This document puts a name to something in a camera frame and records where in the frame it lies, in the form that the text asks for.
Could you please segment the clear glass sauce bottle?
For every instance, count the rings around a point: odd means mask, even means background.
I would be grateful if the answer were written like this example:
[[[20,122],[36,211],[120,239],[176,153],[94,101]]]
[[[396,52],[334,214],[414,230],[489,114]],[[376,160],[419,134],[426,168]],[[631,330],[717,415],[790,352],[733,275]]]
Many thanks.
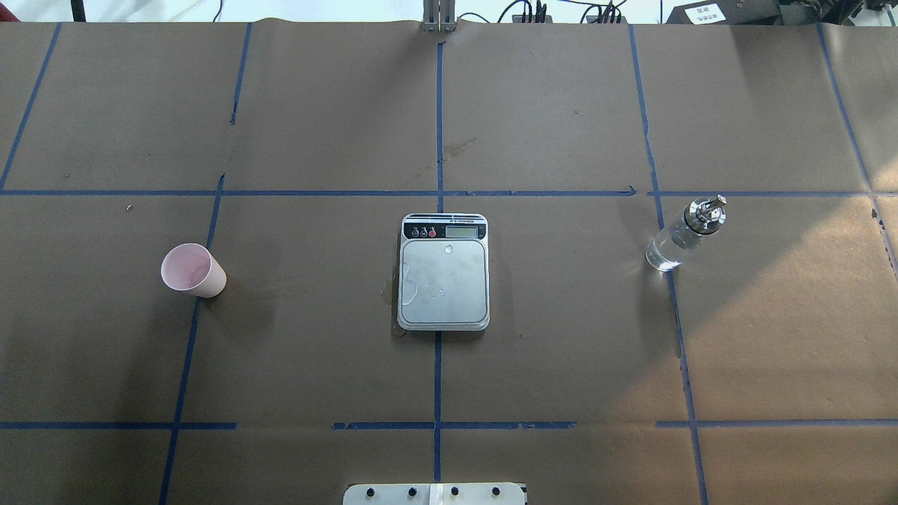
[[[678,268],[706,238],[721,230],[727,221],[727,204],[724,195],[693,199],[648,244],[645,249],[648,264],[661,272]]]

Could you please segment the pink plastic cup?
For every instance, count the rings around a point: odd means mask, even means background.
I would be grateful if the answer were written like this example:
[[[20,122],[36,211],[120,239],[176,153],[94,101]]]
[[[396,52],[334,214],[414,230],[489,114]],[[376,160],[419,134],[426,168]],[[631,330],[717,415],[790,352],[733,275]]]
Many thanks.
[[[211,298],[227,287],[227,273],[208,249],[198,243],[175,246],[163,257],[160,276],[170,290]]]

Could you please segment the silver digital kitchen scale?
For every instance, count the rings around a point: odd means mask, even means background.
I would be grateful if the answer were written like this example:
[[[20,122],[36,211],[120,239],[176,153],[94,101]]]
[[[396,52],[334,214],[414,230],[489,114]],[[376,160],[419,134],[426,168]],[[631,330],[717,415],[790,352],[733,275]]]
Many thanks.
[[[397,322],[404,330],[481,332],[490,325],[488,221],[413,213],[401,221]]]

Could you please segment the black power strip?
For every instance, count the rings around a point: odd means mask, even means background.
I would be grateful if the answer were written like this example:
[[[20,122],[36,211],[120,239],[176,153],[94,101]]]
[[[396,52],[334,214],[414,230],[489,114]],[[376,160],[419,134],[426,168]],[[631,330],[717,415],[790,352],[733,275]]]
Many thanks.
[[[561,18],[551,13],[545,14],[544,20],[540,20],[540,23],[545,23],[546,25],[551,25],[552,23],[563,23],[564,25],[627,25],[629,20],[620,11],[612,11],[610,14],[600,15],[597,8],[584,8],[572,17]]]

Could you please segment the aluminium frame post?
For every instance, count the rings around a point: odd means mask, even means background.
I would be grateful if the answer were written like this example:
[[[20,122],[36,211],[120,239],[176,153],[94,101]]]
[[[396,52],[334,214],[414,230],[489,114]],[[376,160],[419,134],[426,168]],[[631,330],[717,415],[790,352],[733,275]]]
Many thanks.
[[[455,32],[457,26],[455,4],[455,0],[422,1],[422,31],[424,33]]]

